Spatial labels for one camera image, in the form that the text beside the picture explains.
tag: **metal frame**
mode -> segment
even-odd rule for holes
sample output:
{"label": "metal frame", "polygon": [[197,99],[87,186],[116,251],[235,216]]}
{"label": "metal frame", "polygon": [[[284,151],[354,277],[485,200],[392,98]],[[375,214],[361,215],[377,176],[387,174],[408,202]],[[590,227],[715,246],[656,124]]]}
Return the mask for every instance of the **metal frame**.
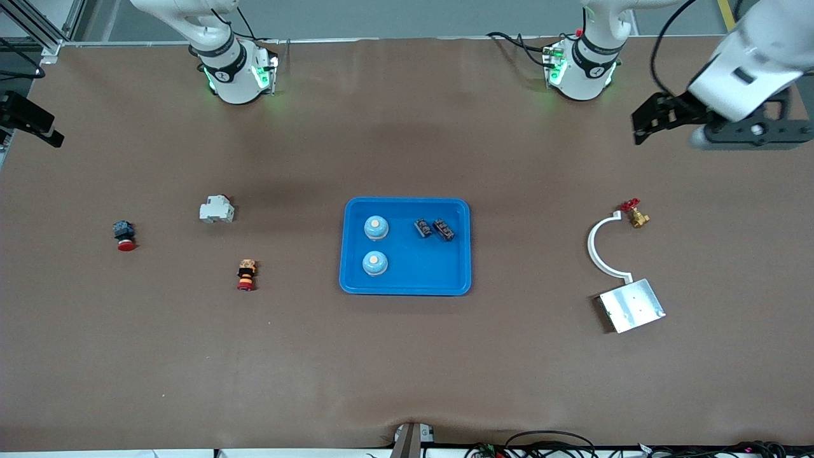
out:
{"label": "metal frame", "polygon": [[77,24],[85,14],[85,8],[88,6],[88,0],[73,0],[71,10],[68,12],[68,17],[65,18],[65,24],[62,24],[62,31],[68,37],[73,39],[77,32]]}
{"label": "metal frame", "polygon": [[62,30],[27,0],[0,0],[0,9],[42,46],[43,55],[57,55],[59,47],[68,41]]}

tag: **black cable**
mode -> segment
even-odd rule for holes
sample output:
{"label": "black cable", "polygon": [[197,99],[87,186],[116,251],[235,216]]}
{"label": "black cable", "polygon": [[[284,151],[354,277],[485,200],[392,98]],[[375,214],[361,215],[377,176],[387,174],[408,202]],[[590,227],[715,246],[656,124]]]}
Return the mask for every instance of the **black cable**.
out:
{"label": "black cable", "polygon": [[576,456],[574,456],[574,454],[571,453],[571,451],[569,451],[569,450],[561,450],[561,452],[565,453],[566,455],[570,456],[571,458],[576,458]]}
{"label": "black cable", "polygon": [[814,446],[788,447],[776,442],[750,441],[741,442],[728,447],[683,447],[679,451],[670,447],[652,447],[647,458],[717,458],[718,455],[729,455],[732,458],[742,453],[753,453],[761,458],[787,458],[789,454],[795,458],[814,456]]}
{"label": "black cable", "polygon": [[565,443],[565,442],[560,442],[560,441],[541,441],[541,442],[533,443],[533,444],[528,445],[526,447],[532,448],[532,449],[535,449],[535,450],[540,450],[540,449],[550,450],[550,451],[542,454],[541,456],[543,456],[543,457],[552,455],[552,454],[554,454],[554,453],[556,453],[558,451],[560,451],[562,453],[567,453],[568,455],[571,455],[570,451],[572,450],[572,451],[576,451],[577,454],[580,455],[580,458],[585,458],[585,455],[582,454],[583,451],[589,453],[591,455],[591,458],[598,458],[597,453],[596,453],[596,449],[593,447],[593,444],[590,445],[589,447],[582,447],[582,446],[579,446],[579,445],[572,445],[570,443]]}
{"label": "black cable", "polygon": [[675,95],[664,85],[664,83],[659,78],[659,75],[656,73],[656,55],[659,53],[659,48],[661,47],[661,42],[664,39],[664,34],[667,33],[667,29],[670,28],[670,25],[676,20],[676,18],[684,12],[690,5],[695,3],[695,0],[687,0],[683,5],[678,7],[678,9],[672,13],[670,19],[664,23],[664,27],[662,27],[661,32],[659,32],[659,36],[656,37],[656,43],[653,45],[653,50],[650,52],[650,76],[653,78],[653,82],[656,83],[656,86],[667,95],[675,97]]}
{"label": "black cable", "polygon": [[519,34],[519,33],[518,33],[518,34],[517,34],[517,39],[518,39],[518,41],[520,42],[520,46],[522,46],[522,47],[523,47],[523,50],[524,50],[524,51],[526,51],[526,55],[528,56],[528,58],[529,58],[529,59],[531,59],[531,60],[532,60],[532,62],[534,62],[534,63],[535,63],[535,64],[537,64],[537,65],[540,65],[540,66],[541,66],[541,67],[543,67],[543,68],[554,68],[554,65],[553,65],[553,64],[546,64],[546,63],[545,63],[545,62],[543,62],[542,60],[537,60],[537,59],[535,59],[535,58],[534,58],[534,56],[532,55],[532,53],[531,53],[531,52],[529,52],[528,46],[526,46],[526,42],[524,42],[524,41],[523,41],[523,35],[521,35],[521,34]]}
{"label": "black cable", "polygon": [[240,11],[240,7],[238,7],[238,14],[240,15],[240,19],[242,19],[243,23],[246,25],[246,29],[249,29],[249,35],[252,35],[252,40],[257,41],[257,37],[255,37],[254,31],[252,30],[251,25],[249,25],[249,21],[246,20],[246,16],[244,16],[243,12]]}
{"label": "black cable", "polygon": [[527,451],[522,451],[523,453],[525,453],[525,454],[526,454],[525,456],[520,456],[520,454],[519,454],[519,453],[517,453],[516,451],[514,451],[514,450],[512,450],[512,449],[510,449],[510,448],[507,448],[507,449],[506,449],[506,451],[507,451],[507,452],[509,452],[511,455],[514,455],[514,458],[529,458],[530,456],[532,456],[532,455],[531,455],[529,452],[527,452]]}
{"label": "black cable", "polygon": [[690,5],[695,3],[695,0],[687,0],[683,5],[678,7],[675,12],[672,13],[670,19],[664,23],[664,26],[659,32],[659,35],[656,37],[656,43],[653,45],[653,50],[650,52],[650,77],[653,78],[653,82],[656,83],[656,86],[666,95],[668,95],[671,99],[675,100],[678,104],[680,104],[684,109],[691,113],[695,113],[696,116],[704,117],[706,113],[700,113],[696,108],[690,107],[684,100],[677,98],[668,88],[664,85],[659,78],[659,75],[656,73],[656,55],[659,53],[659,48],[661,47],[661,42],[664,39],[664,35],[667,33],[667,29],[670,28],[670,25],[676,20],[676,18],[681,15]]}
{"label": "black cable", "polygon": [[477,448],[478,448],[478,445],[479,445],[479,444],[475,444],[475,445],[473,445],[472,447],[469,447],[469,450],[467,450],[467,451],[466,451],[466,453],[464,453],[464,454],[463,454],[463,458],[469,458],[469,454],[470,454],[470,453],[471,453],[473,450],[477,449]]}
{"label": "black cable", "polygon": [[14,80],[14,79],[17,79],[17,78],[26,78],[26,79],[29,79],[29,80],[38,80],[40,78],[45,77],[46,71],[43,70],[42,67],[40,67],[40,64],[34,62],[33,59],[31,59],[30,57],[25,55],[24,52],[17,49],[16,46],[9,43],[5,38],[0,37],[0,43],[2,43],[8,49],[14,51],[15,54],[17,54],[18,56],[22,57],[23,59],[26,59],[28,62],[31,63],[31,65],[34,66],[34,73],[20,73],[20,72],[9,72],[8,70],[0,70],[0,75],[3,75],[3,76],[7,77],[7,78],[3,78],[0,81]]}
{"label": "black cable", "polygon": [[569,437],[572,437],[572,438],[577,438],[580,441],[582,441],[584,443],[587,443],[591,447],[591,450],[593,450],[594,452],[596,451],[596,446],[594,446],[591,441],[589,441],[588,439],[580,436],[579,434],[569,433],[567,431],[557,431],[556,429],[538,429],[538,430],[535,430],[535,431],[525,431],[525,432],[522,432],[522,433],[517,433],[514,436],[506,439],[506,443],[503,445],[503,447],[508,447],[509,444],[513,440],[515,440],[516,438],[521,438],[523,436],[532,436],[532,435],[537,436],[537,435],[542,435],[542,434],[554,434],[554,435],[557,435],[557,436],[569,436]]}
{"label": "black cable", "polygon": [[[215,15],[217,20],[219,20],[223,24],[228,25],[230,27],[230,29],[231,29],[232,22],[230,20],[223,19],[223,17],[221,17],[221,15],[217,14],[217,11],[215,11],[214,8],[211,8],[210,11],[212,12],[212,14]],[[262,38],[255,37],[254,32],[252,32],[252,27],[249,25],[249,22],[246,20],[246,16],[243,15],[243,12],[240,11],[240,8],[238,8],[238,13],[240,13],[240,17],[243,18],[243,23],[246,24],[246,28],[249,29],[249,33],[251,35],[246,35],[245,33],[237,33],[234,30],[232,30],[232,33],[234,33],[238,37],[248,38],[248,39],[252,40],[253,42],[262,42],[264,40],[273,40],[273,38],[268,38],[268,37],[262,37]]]}
{"label": "black cable", "polygon": [[[510,37],[509,35],[506,35],[503,32],[491,32],[491,33],[487,33],[486,36],[487,37],[500,37],[500,38],[503,38],[504,40],[508,41],[509,43],[511,43],[511,44],[513,44],[513,45],[515,45],[517,47],[520,47],[520,48],[523,47],[522,43],[520,43],[518,41],[515,41],[514,38]],[[543,52],[543,48],[538,48],[536,46],[526,46],[526,48],[528,50],[530,50],[530,51]]]}
{"label": "black cable", "polygon": [[[582,9],[582,33],[585,33],[585,21],[586,21],[585,8],[583,8]],[[566,38],[567,40],[571,40],[572,42],[575,42],[575,41],[580,39],[580,37],[578,37],[576,35],[576,33],[560,33],[559,37],[560,38]]]}
{"label": "black cable", "polygon": [[732,16],[735,18],[735,21],[741,20],[741,5],[743,4],[743,0],[737,0],[735,2],[735,7],[732,9]]}

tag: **red valve handle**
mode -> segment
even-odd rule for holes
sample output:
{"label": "red valve handle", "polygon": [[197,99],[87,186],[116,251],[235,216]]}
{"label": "red valve handle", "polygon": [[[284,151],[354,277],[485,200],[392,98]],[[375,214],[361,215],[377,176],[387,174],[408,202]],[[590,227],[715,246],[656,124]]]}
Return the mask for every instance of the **red valve handle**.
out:
{"label": "red valve handle", "polygon": [[636,197],[633,197],[631,200],[624,202],[622,205],[619,206],[619,209],[624,212],[629,212],[630,210],[634,209],[641,203],[641,200],[638,200]]}

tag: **blue tray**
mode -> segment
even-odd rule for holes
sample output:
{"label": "blue tray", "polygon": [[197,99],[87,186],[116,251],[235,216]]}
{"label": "blue tray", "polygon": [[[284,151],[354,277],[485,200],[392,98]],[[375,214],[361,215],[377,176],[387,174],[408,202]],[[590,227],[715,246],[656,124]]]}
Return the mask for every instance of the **blue tray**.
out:
{"label": "blue tray", "polygon": [[[364,231],[373,215],[387,220],[390,230],[372,241]],[[421,238],[415,220],[427,224],[443,219],[455,232],[449,242],[433,229]],[[370,276],[362,258],[372,250],[387,256],[387,270]],[[339,285],[351,294],[461,296],[472,285],[469,205],[461,199],[434,197],[355,197],[345,206]]]}

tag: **white curved pipe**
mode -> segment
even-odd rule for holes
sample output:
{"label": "white curved pipe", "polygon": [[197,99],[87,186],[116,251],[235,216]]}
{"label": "white curved pipe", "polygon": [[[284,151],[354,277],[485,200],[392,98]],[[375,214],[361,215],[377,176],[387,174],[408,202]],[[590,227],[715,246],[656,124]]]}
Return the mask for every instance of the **white curved pipe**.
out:
{"label": "white curved pipe", "polygon": [[632,273],[617,271],[613,267],[608,266],[607,264],[605,264],[604,261],[602,261],[602,258],[599,257],[599,253],[597,253],[596,245],[597,231],[599,230],[600,227],[602,227],[602,224],[611,221],[622,221],[622,212],[616,210],[615,212],[613,212],[613,216],[601,220],[596,224],[596,226],[593,227],[593,229],[591,229],[591,232],[588,234],[588,255],[591,257],[591,261],[593,261],[593,263],[596,264],[600,271],[603,271],[612,277],[624,280],[625,284],[631,284],[633,283]]}

